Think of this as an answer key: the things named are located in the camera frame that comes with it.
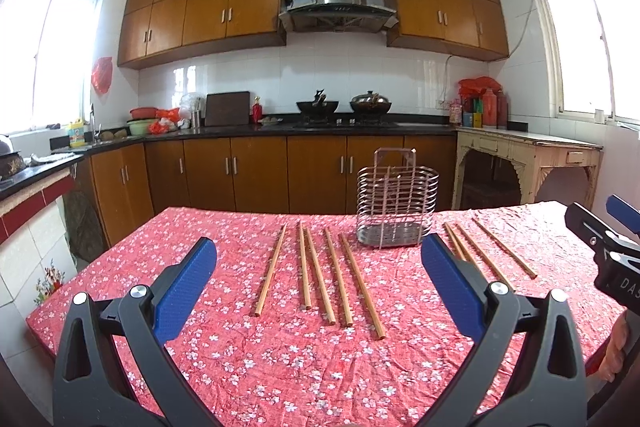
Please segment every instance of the silver screw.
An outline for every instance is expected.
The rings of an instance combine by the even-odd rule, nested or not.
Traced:
[[[86,302],[87,294],[85,292],[76,293],[74,295],[74,304],[84,304]]]
[[[551,296],[558,302],[564,302],[567,300],[567,295],[560,288],[553,288],[551,290]]]
[[[497,295],[506,295],[506,293],[509,291],[507,285],[502,282],[492,282],[490,288],[491,291]]]
[[[131,295],[134,299],[140,299],[146,295],[146,286],[142,284],[138,284],[137,286],[133,286],[133,288],[129,291],[129,295]]]

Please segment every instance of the black countertop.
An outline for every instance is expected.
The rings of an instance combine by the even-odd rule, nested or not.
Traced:
[[[35,167],[27,167],[25,170],[14,174],[7,180],[0,181],[0,201],[5,200],[9,196],[20,192],[23,188],[28,187],[35,182],[50,176],[56,172],[67,169],[69,166],[78,163],[82,159],[81,155],[75,155],[71,158],[65,158],[53,163],[45,163]]]
[[[432,123],[389,123],[379,126],[341,125],[334,127],[302,127],[294,123],[275,125],[231,125],[219,127],[200,127],[166,134],[148,134],[146,136],[128,136],[126,139],[99,142],[96,145],[82,147],[64,147],[54,152],[74,152],[92,155],[118,149],[134,143],[158,140],[188,140],[193,138],[233,138],[243,136],[417,136],[448,135],[454,136],[455,128],[449,125]]]

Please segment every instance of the tablecloth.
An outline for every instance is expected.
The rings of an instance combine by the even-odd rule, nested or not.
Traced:
[[[461,223],[523,295],[545,296],[555,287],[569,295],[585,357],[606,339],[620,307],[593,286],[593,253],[564,227],[565,207],[537,203],[509,208],[441,212],[432,232],[446,239],[443,223]],[[481,220],[516,250],[539,276],[531,280],[472,222]],[[338,323],[328,325],[309,263],[313,308],[301,306],[296,224],[312,232]],[[268,299],[253,311],[281,226],[287,223]],[[177,263],[199,237],[218,248],[218,265],[182,333],[166,344],[178,368],[227,427],[245,425],[409,426],[429,408],[460,367],[472,342],[456,330],[417,247],[377,250],[354,236],[354,216],[293,216],[168,208],[91,263],[28,317],[28,325],[56,352],[70,300],[87,291],[95,300],[150,284]],[[346,279],[354,325],[344,326],[330,254],[329,227]],[[337,240],[345,232],[386,326],[377,340],[364,300]],[[489,280],[488,267],[478,262]],[[497,403],[517,360],[514,337],[482,404]],[[159,412],[123,339],[116,345],[136,394]]]

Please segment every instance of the stainless steel range hood duct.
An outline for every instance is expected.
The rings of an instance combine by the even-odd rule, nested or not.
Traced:
[[[376,33],[391,28],[396,12],[386,7],[367,6],[362,0],[316,0],[279,15],[287,32],[361,31]]]

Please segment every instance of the wooden chopstick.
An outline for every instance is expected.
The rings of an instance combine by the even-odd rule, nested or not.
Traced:
[[[338,280],[338,289],[340,290],[340,297],[342,298],[344,320],[347,324],[347,327],[350,328],[353,326],[353,316],[351,315],[351,309],[349,308],[349,296],[347,295],[347,289],[344,287],[344,280],[342,279],[342,270],[340,270],[338,256],[335,254],[334,240],[331,237],[331,231],[329,229],[324,229],[324,235],[326,235],[326,241],[329,245],[331,259],[334,261],[335,278]]]
[[[451,242],[453,243],[453,249],[456,252],[457,256],[460,257],[460,259],[462,259],[462,261],[467,261],[466,256],[463,253],[462,248],[460,248],[460,245],[458,243],[458,236],[455,235],[455,232],[451,229],[450,224],[445,222],[444,223],[444,229],[449,234],[449,238],[450,238]]]
[[[324,285],[324,279],[322,278],[322,269],[320,268],[320,262],[318,261],[318,254],[316,253],[316,247],[314,240],[311,237],[309,229],[305,228],[306,240],[309,243],[309,253],[311,254],[311,260],[314,262],[316,268],[316,275],[318,276],[318,284],[320,286],[320,293],[322,294],[322,302],[324,302],[324,311],[326,311],[326,317],[329,319],[329,324],[335,324],[334,309],[331,307],[331,301],[329,300],[329,294],[326,292],[326,286]]]
[[[298,222],[298,237],[300,238],[300,265],[302,266],[302,293],[305,298],[305,309],[311,309],[311,295],[309,295],[309,275],[306,272],[305,233],[302,222]]]
[[[524,259],[522,259],[517,253],[515,253],[513,250],[511,250],[511,248],[507,247],[507,245],[505,245],[500,239],[498,239],[497,237],[495,237],[495,234],[493,232],[491,232],[491,230],[489,230],[486,226],[484,226],[480,220],[477,217],[474,217],[474,223],[476,223],[476,225],[478,225],[478,227],[480,227],[482,230],[484,230],[484,233],[486,233],[486,235],[488,235],[489,237],[491,237],[491,239],[493,239],[506,253],[508,253],[509,255],[511,255],[511,257],[513,257],[513,260],[518,263],[520,265],[520,267],[527,272],[527,274],[529,275],[529,277],[531,277],[532,279],[535,279],[538,274],[532,269],[532,267],[530,267],[526,261],[524,261]]]
[[[478,266],[478,261],[476,261],[476,258],[473,256],[473,254],[471,254],[471,252],[469,252],[469,249],[462,242],[462,240],[460,239],[460,237],[458,236],[456,231],[453,230],[453,228],[451,226],[449,226],[449,231],[451,233],[451,237],[453,238],[453,240],[458,244],[458,246],[460,247],[460,250],[462,250],[463,256],[465,257],[465,260],[469,261],[471,264],[473,264],[478,269],[478,271],[480,273],[482,273],[482,270]]]
[[[502,282],[504,282],[509,289],[513,292],[513,284],[511,284],[511,281],[509,279],[507,279],[507,276],[502,273],[502,271],[500,270],[500,268],[498,268],[496,266],[496,264],[491,260],[491,258],[484,252],[484,250],[482,248],[480,248],[478,246],[478,243],[476,243],[473,238],[468,235],[468,233],[466,233],[466,230],[463,229],[460,226],[460,223],[458,223],[458,228],[460,229],[460,232],[462,232],[462,234],[466,237],[466,240],[468,242],[471,243],[471,245],[473,245],[473,247],[478,251],[478,253],[480,254],[480,257],[482,257],[482,260],[487,263],[489,265],[489,267],[491,268],[491,270],[494,271],[494,273],[498,276],[498,279],[500,279]]]
[[[258,304],[255,307],[254,315],[259,317],[262,313],[262,308],[264,307],[264,301],[267,298],[267,292],[269,291],[269,285],[271,284],[271,278],[273,277],[273,272],[276,269],[276,263],[278,261],[278,254],[280,253],[280,247],[282,246],[282,242],[284,240],[284,233],[287,230],[287,223],[282,226],[282,230],[280,231],[280,237],[278,238],[278,242],[276,243],[276,248],[273,250],[273,256],[271,257],[271,264],[269,265],[269,270],[267,271],[267,277],[264,280],[264,284],[262,285],[262,292],[260,292],[260,298],[258,299]]]
[[[378,317],[378,313],[376,312],[376,308],[373,305],[373,300],[371,299],[371,295],[369,295],[369,291],[364,283],[364,279],[362,278],[362,273],[360,273],[360,268],[358,268],[358,264],[353,256],[353,252],[351,251],[351,247],[347,241],[346,236],[341,233],[340,240],[342,241],[342,246],[344,247],[344,252],[351,263],[351,267],[353,268],[353,272],[356,275],[356,279],[358,280],[358,285],[360,286],[360,291],[364,295],[364,301],[369,309],[369,314],[373,319],[373,325],[376,327],[376,332],[378,333],[379,339],[384,339],[386,337],[385,327],[380,322],[380,318]]]

